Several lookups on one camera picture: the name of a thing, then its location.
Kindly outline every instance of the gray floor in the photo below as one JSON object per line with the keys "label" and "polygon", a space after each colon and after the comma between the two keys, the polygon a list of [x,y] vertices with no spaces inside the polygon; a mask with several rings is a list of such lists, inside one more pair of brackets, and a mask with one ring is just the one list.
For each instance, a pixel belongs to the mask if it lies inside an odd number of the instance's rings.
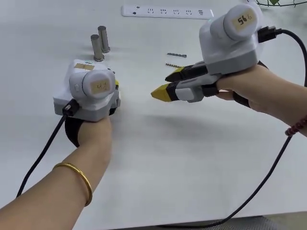
{"label": "gray floor", "polygon": [[289,230],[307,229],[307,212],[274,215],[267,218],[287,226]]}
{"label": "gray floor", "polygon": [[[208,222],[197,222],[181,225],[205,225]],[[307,212],[273,215],[266,217],[232,219],[226,224],[202,230],[306,230]],[[131,228],[125,230],[168,230],[158,227]]]}

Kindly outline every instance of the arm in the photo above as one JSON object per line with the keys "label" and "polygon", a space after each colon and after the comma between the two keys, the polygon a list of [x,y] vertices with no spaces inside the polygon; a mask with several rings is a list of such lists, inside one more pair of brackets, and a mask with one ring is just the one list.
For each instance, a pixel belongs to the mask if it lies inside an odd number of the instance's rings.
{"label": "arm", "polygon": [[[78,167],[95,190],[110,160],[111,124],[109,118],[83,123],[80,147],[64,162]],[[0,210],[0,229],[71,230],[87,201],[88,191],[73,170],[58,167],[45,178]]]}
{"label": "arm", "polygon": [[[274,116],[289,126],[307,115],[307,88],[279,78],[262,66],[221,79],[219,90],[235,91],[249,100],[252,109]],[[219,97],[232,100],[232,92]],[[307,137],[307,128],[302,130]]]}

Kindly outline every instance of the red beaded bracelet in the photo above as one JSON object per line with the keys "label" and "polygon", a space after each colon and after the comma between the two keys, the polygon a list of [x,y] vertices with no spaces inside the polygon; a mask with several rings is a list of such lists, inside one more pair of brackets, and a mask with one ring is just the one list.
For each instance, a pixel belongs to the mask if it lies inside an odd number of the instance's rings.
{"label": "red beaded bracelet", "polygon": [[291,128],[288,128],[285,134],[288,137],[293,136],[294,134],[298,133],[300,130],[307,127],[307,116],[305,116],[303,119],[301,119],[299,122],[297,122],[294,126]]}

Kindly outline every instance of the metal rod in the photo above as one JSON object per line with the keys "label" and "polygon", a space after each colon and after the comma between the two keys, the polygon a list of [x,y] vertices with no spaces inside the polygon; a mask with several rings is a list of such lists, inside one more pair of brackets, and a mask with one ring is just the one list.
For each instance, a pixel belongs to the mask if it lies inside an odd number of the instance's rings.
{"label": "metal rod", "polygon": [[166,63],[167,66],[174,67],[174,68],[181,68],[182,66]]}
{"label": "metal rod", "polygon": [[103,61],[105,59],[105,56],[101,50],[99,35],[93,34],[91,36],[91,41],[92,41],[92,46],[93,46],[93,51],[94,51],[94,60]]}
{"label": "metal rod", "polygon": [[182,58],[187,58],[187,55],[186,55],[186,54],[167,53],[167,55],[176,56],[176,57],[182,57]]}
{"label": "metal rod", "polygon": [[109,41],[107,39],[106,27],[103,25],[99,26],[98,32],[99,32],[102,52],[103,53],[110,52],[111,48],[109,47]]}

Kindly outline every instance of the black cable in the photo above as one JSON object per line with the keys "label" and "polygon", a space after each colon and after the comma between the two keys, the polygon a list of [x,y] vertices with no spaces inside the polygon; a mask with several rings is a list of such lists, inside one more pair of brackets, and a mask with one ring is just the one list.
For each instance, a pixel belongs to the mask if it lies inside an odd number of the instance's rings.
{"label": "black cable", "polygon": [[267,180],[270,178],[270,176],[272,175],[273,171],[275,170],[280,158],[282,157],[285,149],[287,148],[290,140],[292,139],[292,137],[288,137],[286,142],[283,144],[282,149],[280,150],[276,160],[274,161],[273,166],[271,167],[269,173],[265,176],[265,178],[263,179],[263,181],[258,185],[257,189],[253,192],[253,194],[239,207],[236,209],[236,211],[234,211],[232,214],[230,214],[228,217],[226,217],[225,219],[212,223],[212,224],[207,224],[207,225],[200,225],[200,226],[186,226],[186,225],[159,225],[159,227],[162,228],[175,228],[175,229],[205,229],[205,228],[211,228],[211,227],[215,227],[221,224],[226,223],[228,220],[230,220],[232,217],[234,217],[239,211],[241,211],[254,197],[255,195],[260,191],[260,189],[264,186],[264,184],[267,182]]}
{"label": "black cable", "polygon": [[299,46],[302,49],[303,56],[304,56],[304,62],[305,62],[305,83],[304,83],[304,86],[307,87],[307,50],[306,50],[306,47],[304,45],[304,42],[295,33],[291,32],[289,30],[283,30],[283,29],[276,30],[276,35],[281,35],[281,34],[285,34],[285,35],[292,37],[299,44]]}
{"label": "black cable", "polygon": [[[304,55],[304,61],[305,61],[305,83],[304,83],[304,86],[307,87],[307,50],[306,50],[306,47],[305,47],[303,41],[293,32],[288,31],[288,30],[283,30],[283,29],[276,30],[275,27],[265,27],[263,29],[263,31],[259,34],[260,36],[263,36],[263,37],[260,37],[259,39],[261,39],[262,42],[264,42],[265,40],[268,41],[268,40],[273,39],[272,35],[274,35],[275,36],[274,38],[276,38],[276,36],[280,35],[280,34],[289,35],[295,41],[297,41],[297,43],[301,47],[303,55]],[[215,222],[215,223],[212,223],[212,224],[200,225],[200,226],[187,226],[187,225],[158,225],[158,226],[161,227],[161,228],[169,228],[169,229],[205,229],[205,228],[212,228],[212,227],[219,226],[219,225],[226,223],[228,220],[230,220],[232,217],[234,217],[238,212],[240,212],[256,196],[256,194],[260,191],[260,189],[265,185],[265,183],[268,181],[268,179],[270,178],[270,176],[274,172],[279,160],[283,156],[283,153],[286,150],[286,148],[287,148],[289,142],[291,141],[291,139],[292,139],[292,137],[287,138],[287,140],[283,144],[283,147],[280,150],[276,160],[274,161],[272,167],[270,168],[268,174],[265,176],[265,178],[262,180],[262,182],[258,185],[258,187],[252,193],[252,195],[250,195],[250,197],[239,208],[237,208],[232,214],[230,214],[225,219],[220,220],[220,221]]]}
{"label": "black cable", "polygon": [[35,170],[35,168],[38,166],[38,164],[41,162],[41,160],[43,159],[43,157],[45,156],[45,154],[47,153],[50,145],[52,144],[54,138],[56,137],[56,135],[58,134],[61,126],[63,125],[63,123],[65,122],[66,118],[68,116],[74,116],[76,114],[76,112],[79,110],[80,106],[79,104],[76,102],[76,100],[72,99],[66,106],[63,107],[62,112],[63,112],[63,116],[60,119],[58,125],[56,126],[56,128],[54,129],[54,131],[52,132],[47,144],[45,145],[43,151],[41,152],[41,154],[38,156],[38,158],[36,159],[36,161],[34,162],[34,164],[32,165],[32,167],[30,168],[30,170],[27,172],[27,174],[24,177],[23,182],[21,183],[21,186],[19,188],[19,191],[17,193],[16,198],[18,198],[24,190],[25,185],[27,184],[27,181],[29,179],[29,177],[31,176],[31,174],[33,173],[33,171]]}
{"label": "black cable", "polygon": [[58,125],[56,126],[56,128],[54,129],[53,133],[51,134],[47,144],[45,145],[43,151],[41,152],[41,154],[38,156],[38,158],[36,159],[36,161],[34,162],[34,164],[32,165],[32,167],[30,168],[30,170],[27,172],[27,174],[25,175],[24,177],[24,180],[23,182],[21,183],[21,186],[19,188],[19,191],[17,193],[17,197],[19,197],[22,193],[23,193],[23,190],[24,190],[24,187],[30,177],[30,175],[33,173],[34,169],[38,166],[38,164],[41,162],[41,160],[43,159],[43,157],[45,156],[45,154],[47,153],[51,143],[53,142],[54,138],[56,137],[56,135],[58,134],[59,132],[59,129],[61,128],[61,126],[63,125],[63,123],[65,122],[67,118],[67,115],[63,115],[62,118],[60,119]]}

